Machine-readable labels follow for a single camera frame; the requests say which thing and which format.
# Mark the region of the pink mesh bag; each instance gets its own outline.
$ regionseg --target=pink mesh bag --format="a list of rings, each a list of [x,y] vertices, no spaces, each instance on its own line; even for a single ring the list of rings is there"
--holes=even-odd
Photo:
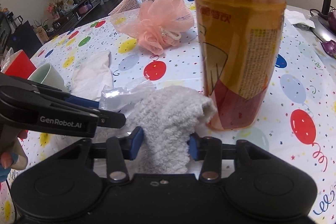
[[[154,54],[177,46],[181,32],[194,25],[194,17],[183,0],[123,0],[111,13],[117,32],[136,38]]]

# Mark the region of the orange tea bottle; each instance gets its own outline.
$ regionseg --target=orange tea bottle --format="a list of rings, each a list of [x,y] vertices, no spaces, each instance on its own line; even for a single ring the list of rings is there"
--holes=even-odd
[[[218,109],[216,130],[253,123],[272,77],[285,0],[195,0],[205,91]]]

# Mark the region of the balloon print tablecloth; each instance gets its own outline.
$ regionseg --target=balloon print tablecloth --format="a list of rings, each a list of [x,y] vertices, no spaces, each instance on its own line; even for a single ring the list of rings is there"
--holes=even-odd
[[[186,5],[196,17],[193,2]],[[136,40],[117,33],[109,18],[79,27],[45,44],[31,59],[36,66],[50,62],[71,91],[73,69],[92,52],[110,50],[114,87],[149,75],[156,87],[183,85],[203,92],[201,49],[197,26],[182,34],[179,47],[155,56],[137,46]],[[224,143],[249,140],[309,173],[318,186],[310,216],[320,224],[336,221],[336,85],[323,63],[299,32],[285,20],[279,56],[266,98],[255,123],[242,130],[213,132],[205,126],[200,135],[212,135]],[[30,132],[22,141],[31,167],[64,146],[63,139]],[[197,176],[201,163],[190,162]],[[222,175],[233,172],[233,161],[223,161]],[[12,170],[10,183],[18,175]],[[13,221],[14,211],[5,183],[1,184],[2,222]]]

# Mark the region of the plastic bag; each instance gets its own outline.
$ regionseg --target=plastic bag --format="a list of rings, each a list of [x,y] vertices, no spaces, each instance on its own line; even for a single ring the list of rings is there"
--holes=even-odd
[[[137,102],[147,97],[155,89],[155,85],[144,77],[129,82],[124,88],[113,89],[104,86],[99,108],[127,115]]]
[[[1,61],[1,64],[0,64],[1,72],[4,72],[7,69],[7,67],[11,63],[13,55],[14,55],[14,50],[13,50],[13,48],[10,48],[8,50],[4,60]]]

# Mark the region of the white tissue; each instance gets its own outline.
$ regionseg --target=white tissue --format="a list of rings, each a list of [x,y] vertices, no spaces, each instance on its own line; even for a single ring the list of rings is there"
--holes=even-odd
[[[289,11],[285,10],[285,17],[288,19],[288,21],[292,24],[304,24],[309,27],[315,28],[314,22],[312,22],[309,19],[305,18],[305,15],[303,13],[297,12],[297,11]]]
[[[72,75],[72,94],[89,100],[98,101],[104,86],[113,87],[112,72],[109,69],[110,51],[94,52],[83,58]]]

